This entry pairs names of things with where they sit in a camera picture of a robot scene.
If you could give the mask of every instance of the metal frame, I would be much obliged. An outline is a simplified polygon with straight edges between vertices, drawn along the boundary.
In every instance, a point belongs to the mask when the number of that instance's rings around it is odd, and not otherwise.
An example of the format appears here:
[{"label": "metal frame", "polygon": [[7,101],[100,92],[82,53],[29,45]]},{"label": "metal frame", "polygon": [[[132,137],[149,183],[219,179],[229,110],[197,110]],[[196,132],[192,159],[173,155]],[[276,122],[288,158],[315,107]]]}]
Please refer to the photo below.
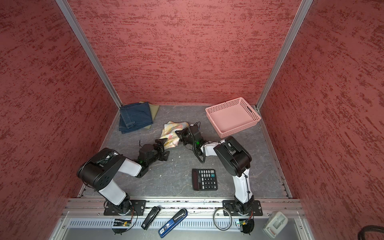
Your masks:
[{"label": "metal frame", "polygon": [[109,94],[113,98],[113,101],[115,101],[118,108],[121,108],[122,102],[115,88],[113,87],[111,81],[109,80],[107,73],[104,71],[103,66],[101,65],[99,59],[97,58],[96,53],[93,51],[91,44],[89,43],[83,30],[81,29],[80,24],[77,21],[75,15],[73,14],[73,11],[69,6],[67,0],[56,0],[56,2],[59,5],[61,11],[63,12],[65,18],[67,19],[69,25],[71,26],[73,32],[75,33],[77,39],[80,41],[81,45],[83,46],[84,51],[86,52],[89,59],[91,60],[93,66],[95,67],[97,73],[99,74]]},{"label": "metal frame", "polygon": [[300,26],[303,23],[305,15],[307,14],[308,9],[310,8],[311,4],[312,4],[312,0],[303,0],[301,2],[299,9],[295,15],[295,18],[293,19],[293,22],[291,24],[291,27],[288,31],[288,34],[285,37],[285,40],[284,40],[283,46],[281,47],[279,55],[276,58],[276,61],[275,61],[275,64],[272,68],[271,74],[269,75],[269,77],[268,77],[268,79],[264,85],[263,91],[261,92],[260,97],[257,100],[257,103],[256,103],[256,109],[257,110],[260,110],[260,108],[261,108],[261,106],[262,106],[262,104],[263,104],[263,102],[264,102],[264,100],[265,100],[265,98],[269,92],[269,89],[271,88],[273,81],[275,80],[276,75],[279,72],[281,65],[283,64],[283,61],[284,61],[289,49],[291,48],[293,40],[295,39],[296,34],[299,31]]},{"label": "metal frame", "polygon": [[279,159],[277,158],[275,149],[274,149],[274,147],[273,147],[271,138],[269,137],[268,130],[266,129],[266,125],[265,125],[265,123],[264,123],[263,118],[261,118],[261,120],[259,121],[259,123],[260,123],[260,126],[261,126],[261,128],[262,128],[263,135],[264,135],[266,144],[267,144],[267,146],[268,146],[269,152],[270,152],[270,154],[271,154],[272,157],[273,157],[273,160],[274,160],[274,161],[273,161],[273,165],[275,166],[276,171],[277,171],[277,173],[278,173],[278,175],[279,175],[279,177],[280,177],[280,180],[281,180],[282,183],[283,183],[283,186],[284,186],[284,188],[285,188],[286,195],[287,195],[288,198],[292,198],[292,197],[293,197],[293,196],[292,196],[292,193],[291,193],[291,191],[290,191],[290,189],[289,189],[289,187],[288,187],[288,183],[287,183],[287,181],[286,181],[286,179],[285,179],[283,170],[281,169],[280,161],[279,161]]},{"label": "metal frame", "polygon": [[[138,222],[141,223],[148,215],[153,206],[161,207],[161,211],[156,217],[156,221],[160,224],[165,220],[170,219],[181,208],[188,210],[188,217],[186,221],[189,222],[211,222],[214,211],[217,208],[222,207],[222,201],[228,200],[224,198],[172,198],[172,197],[132,197],[131,201],[144,199],[146,200],[146,207],[144,215],[138,217]],[[296,223],[296,227],[301,240],[314,240],[312,232],[309,228],[306,220],[305,213],[303,211],[301,202],[299,199],[258,199],[261,202],[263,208],[263,216],[255,216],[255,218],[267,219],[275,211],[282,211],[288,218],[292,219]],[[71,224],[74,221],[81,221],[82,224],[88,224],[95,221],[107,221],[113,220],[111,216],[104,216],[104,201],[102,197],[82,197],[68,199],[67,206],[63,210],[61,220],[59,220],[56,231],[51,236],[51,240],[61,240],[68,228],[71,228]],[[227,221],[228,218],[224,217],[223,212],[219,211],[219,220]],[[109,225],[102,226],[102,228],[109,228]],[[197,225],[190,226],[185,223],[185,226],[180,226],[180,229],[184,230],[213,230],[211,225]]]},{"label": "metal frame", "polygon": [[[171,218],[179,209],[188,210],[188,218],[212,218],[213,212],[221,208],[223,200],[228,198],[175,198],[175,197],[131,197],[134,200],[146,200],[144,216],[154,206],[161,207],[162,211],[157,217]],[[305,213],[299,199],[257,199],[263,208],[263,216],[255,218],[269,218],[269,215],[276,210],[282,211],[288,218],[305,218]],[[61,217],[76,218],[111,218],[104,216],[103,197],[82,197],[68,199],[67,205]]]}]

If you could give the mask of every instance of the calculator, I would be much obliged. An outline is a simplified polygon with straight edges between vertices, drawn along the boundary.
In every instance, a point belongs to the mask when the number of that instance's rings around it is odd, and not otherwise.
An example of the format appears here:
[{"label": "calculator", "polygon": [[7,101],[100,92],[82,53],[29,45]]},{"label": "calculator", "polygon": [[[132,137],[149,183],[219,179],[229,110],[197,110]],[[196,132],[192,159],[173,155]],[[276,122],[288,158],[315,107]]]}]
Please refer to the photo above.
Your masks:
[{"label": "calculator", "polygon": [[192,169],[192,188],[195,191],[216,191],[216,171],[214,169]]}]

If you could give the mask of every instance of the ventilation grille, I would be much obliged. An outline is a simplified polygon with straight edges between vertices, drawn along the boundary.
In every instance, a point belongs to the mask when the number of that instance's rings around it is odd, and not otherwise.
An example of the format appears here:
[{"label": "ventilation grille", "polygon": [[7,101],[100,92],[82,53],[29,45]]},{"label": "ventilation grille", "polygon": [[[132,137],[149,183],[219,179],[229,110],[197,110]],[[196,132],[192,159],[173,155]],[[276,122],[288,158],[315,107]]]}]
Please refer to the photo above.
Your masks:
[{"label": "ventilation grille", "polygon": [[[68,228],[111,228],[113,225],[114,218],[104,218],[104,219],[95,219],[95,218],[72,218]],[[137,223],[133,228],[141,228],[141,224],[143,223],[144,219],[138,219]],[[156,228],[160,229],[162,226],[164,226],[169,219],[159,218],[155,219],[149,228]],[[236,221],[238,219],[232,219],[232,226],[229,230],[236,230]],[[228,218],[218,218],[216,219],[217,225],[220,228],[225,228],[229,224]],[[184,219],[179,225],[175,227],[175,229],[179,230],[188,230],[188,229],[194,229],[194,230],[216,230],[216,227],[214,226],[213,219],[206,219],[206,218],[191,218],[191,219]]]},{"label": "ventilation grille", "polygon": [[68,228],[110,228],[114,218],[72,218]]}]

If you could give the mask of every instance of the wire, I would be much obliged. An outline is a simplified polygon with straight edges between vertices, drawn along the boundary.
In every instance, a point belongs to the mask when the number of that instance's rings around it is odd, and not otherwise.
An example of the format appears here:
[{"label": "wire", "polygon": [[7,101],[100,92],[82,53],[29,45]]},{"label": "wire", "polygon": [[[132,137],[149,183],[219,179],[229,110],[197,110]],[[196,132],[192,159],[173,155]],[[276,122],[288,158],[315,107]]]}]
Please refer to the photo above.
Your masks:
[{"label": "wire", "polygon": [[85,165],[87,165],[87,164],[90,163],[90,162],[91,162],[91,159],[88,159],[88,161],[86,161],[86,162],[84,163],[84,165],[81,166],[81,169],[80,169],[80,171],[79,171],[79,174],[80,174],[80,179],[81,179],[81,181],[83,182],[83,184],[84,184],[86,187],[90,187],[90,188],[94,189],[92,186],[90,186],[89,184],[87,184],[87,183],[84,181],[84,176],[83,176],[83,169],[84,169]]},{"label": "wire", "polygon": [[190,127],[188,126],[188,133],[192,136],[192,149],[193,149],[193,153],[195,154],[195,156],[197,157],[197,159],[201,162],[201,163],[205,163],[205,156],[203,157],[203,160],[201,160],[201,158],[198,156],[198,154],[196,153],[196,148],[195,148],[195,136],[192,134],[191,132],[191,129]]},{"label": "wire", "polygon": [[384,233],[384,227],[367,225],[363,227],[358,233],[358,240],[365,240],[365,232],[380,232]]},{"label": "wire", "polygon": [[[216,222],[215,222],[215,216],[216,216],[217,211],[219,211],[219,210],[223,210],[223,211],[225,211],[226,213],[228,213],[228,215],[229,215],[230,222],[229,222],[229,225],[228,225],[227,227],[225,227],[225,228],[219,228],[219,227],[217,226]],[[231,215],[231,213],[230,213],[227,209],[222,208],[222,207],[216,209],[216,211],[214,212],[214,225],[215,225],[215,227],[216,227],[217,229],[219,229],[220,231],[227,231],[228,229],[230,229],[231,226],[232,226],[232,215]]]},{"label": "wire", "polygon": [[[245,174],[245,173],[243,173],[244,174],[244,176],[245,176],[245,181],[246,181],[246,184],[247,184],[247,195],[248,195],[248,202],[249,202],[249,194],[251,193],[250,191],[249,191],[249,189],[248,189],[248,176]],[[253,216],[253,209],[252,209],[252,207],[251,207],[251,215],[250,215],[250,217],[248,218],[248,220],[247,220],[247,222],[251,219],[251,217]]]},{"label": "wire", "polygon": [[132,225],[132,226],[131,226],[129,229],[133,228],[133,226],[134,226],[134,225],[136,225],[136,222],[137,222],[137,218],[138,218],[138,216],[139,216],[139,214],[136,212],[136,221],[135,221],[135,223],[134,223],[134,224],[133,224],[133,225]]}]

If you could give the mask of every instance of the blue stapler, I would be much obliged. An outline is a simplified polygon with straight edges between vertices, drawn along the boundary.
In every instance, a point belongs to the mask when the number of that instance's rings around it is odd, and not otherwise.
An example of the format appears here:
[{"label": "blue stapler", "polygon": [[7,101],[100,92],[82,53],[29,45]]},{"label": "blue stapler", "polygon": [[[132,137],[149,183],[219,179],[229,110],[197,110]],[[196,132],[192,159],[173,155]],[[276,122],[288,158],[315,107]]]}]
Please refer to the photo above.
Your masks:
[{"label": "blue stapler", "polygon": [[174,227],[176,227],[184,218],[186,218],[188,212],[186,209],[181,209],[178,211],[173,218],[171,218],[164,226],[159,230],[159,235],[161,238],[165,237]]}]

